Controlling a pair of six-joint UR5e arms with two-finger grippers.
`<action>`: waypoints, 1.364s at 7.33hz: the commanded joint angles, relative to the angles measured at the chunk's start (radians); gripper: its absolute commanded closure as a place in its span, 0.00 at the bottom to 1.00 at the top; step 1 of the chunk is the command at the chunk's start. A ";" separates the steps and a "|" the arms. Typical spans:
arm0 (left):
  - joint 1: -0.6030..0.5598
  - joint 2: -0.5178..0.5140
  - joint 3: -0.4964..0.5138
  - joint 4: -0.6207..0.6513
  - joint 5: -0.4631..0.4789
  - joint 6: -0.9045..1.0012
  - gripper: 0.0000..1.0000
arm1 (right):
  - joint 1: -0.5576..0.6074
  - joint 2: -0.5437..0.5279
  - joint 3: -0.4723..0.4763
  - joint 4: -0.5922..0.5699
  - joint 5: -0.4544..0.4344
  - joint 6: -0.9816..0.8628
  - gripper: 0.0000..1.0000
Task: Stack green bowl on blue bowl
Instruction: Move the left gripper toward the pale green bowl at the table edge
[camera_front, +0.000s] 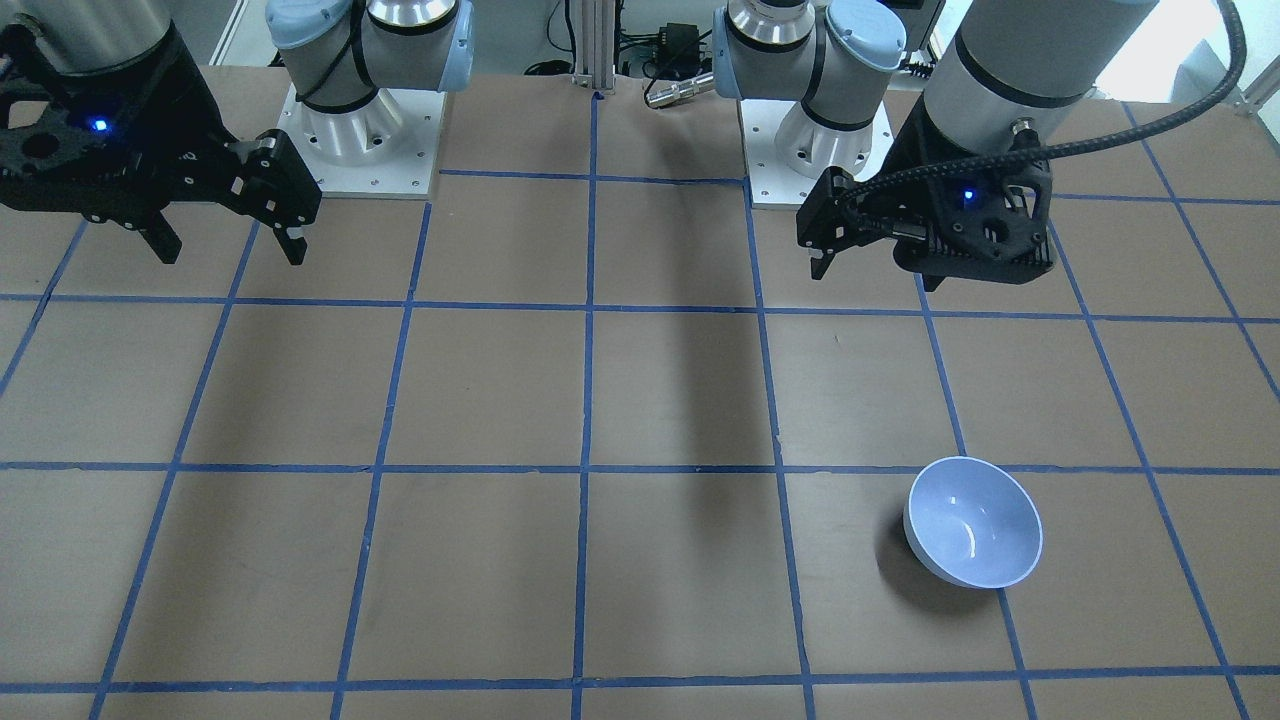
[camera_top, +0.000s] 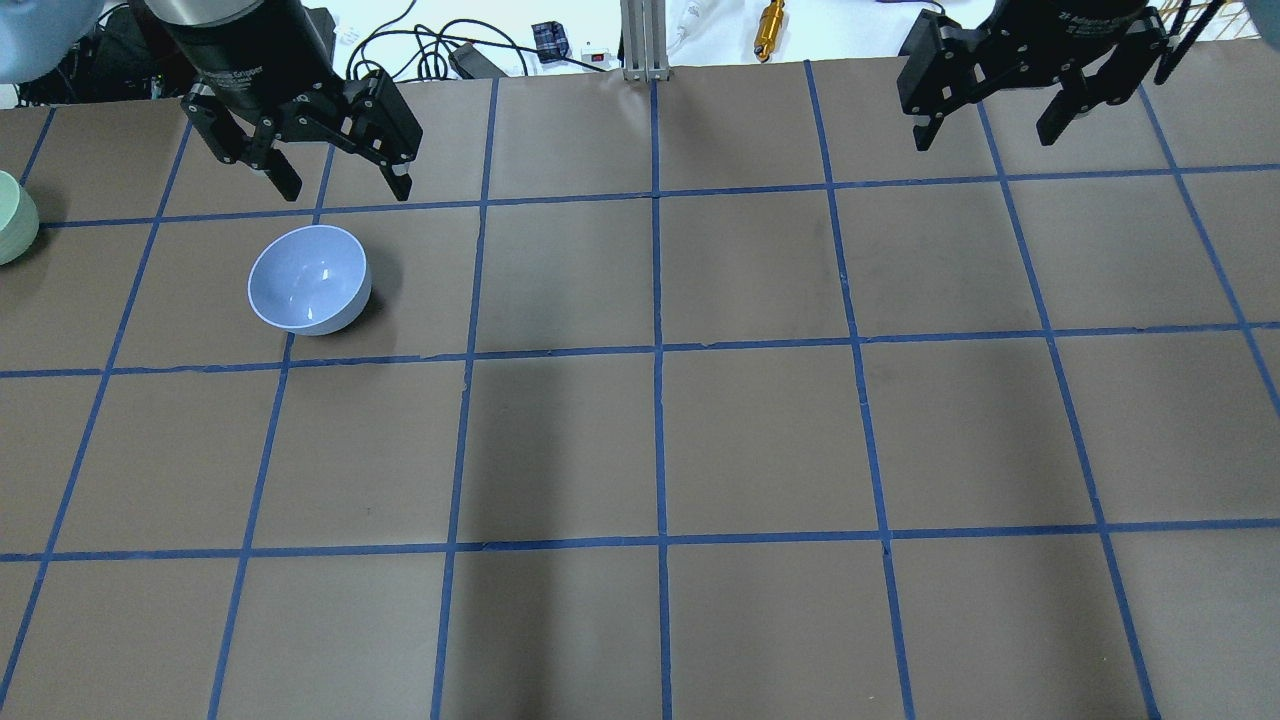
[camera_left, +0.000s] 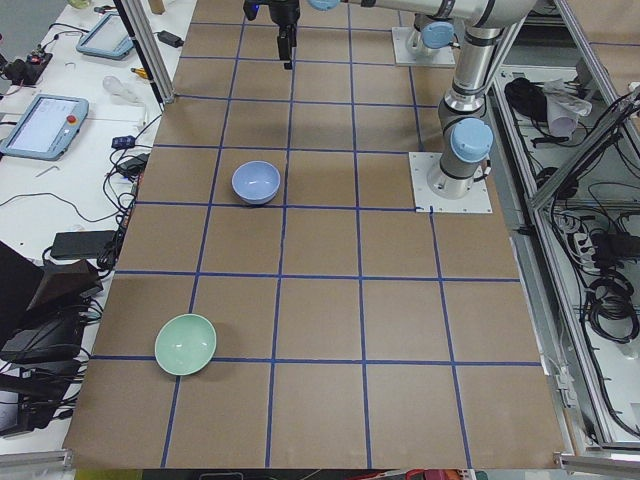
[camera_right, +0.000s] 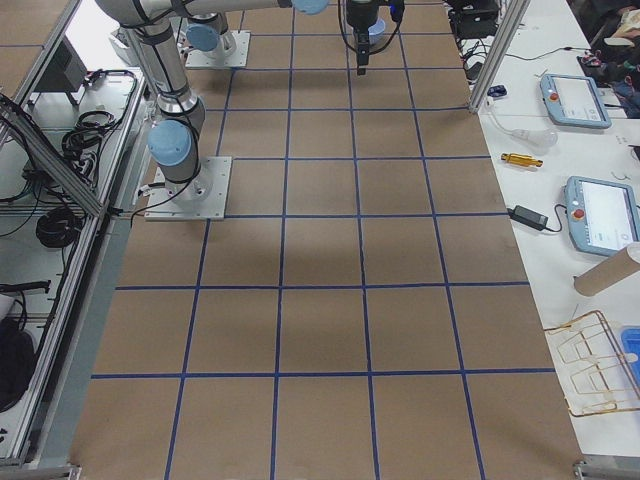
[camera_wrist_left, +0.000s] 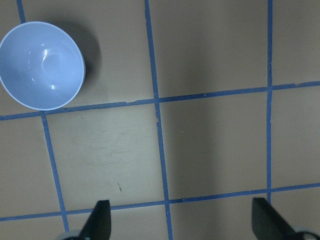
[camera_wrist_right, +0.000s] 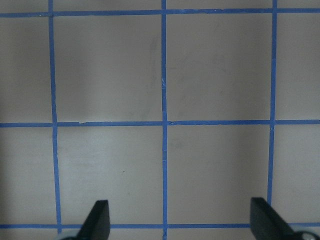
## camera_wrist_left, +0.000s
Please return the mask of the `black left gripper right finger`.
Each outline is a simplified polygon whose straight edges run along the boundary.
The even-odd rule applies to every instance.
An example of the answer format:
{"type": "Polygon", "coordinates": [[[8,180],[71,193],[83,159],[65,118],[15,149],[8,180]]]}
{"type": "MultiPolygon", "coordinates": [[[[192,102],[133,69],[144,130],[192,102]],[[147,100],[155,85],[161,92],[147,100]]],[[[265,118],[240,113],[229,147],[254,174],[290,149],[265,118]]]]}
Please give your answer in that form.
{"type": "Polygon", "coordinates": [[[318,240],[319,234],[295,230],[263,197],[251,203],[251,229],[258,240],[318,240]]]}

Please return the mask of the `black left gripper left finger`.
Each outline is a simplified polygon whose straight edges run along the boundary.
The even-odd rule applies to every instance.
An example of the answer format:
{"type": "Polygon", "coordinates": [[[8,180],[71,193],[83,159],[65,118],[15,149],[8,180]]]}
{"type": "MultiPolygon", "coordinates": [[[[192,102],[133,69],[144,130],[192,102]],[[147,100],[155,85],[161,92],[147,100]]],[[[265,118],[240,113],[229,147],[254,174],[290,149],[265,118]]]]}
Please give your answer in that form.
{"type": "Polygon", "coordinates": [[[99,200],[83,226],[80,240],[109,240],[111,237],[111,206],[109,200],[99,200]]]}

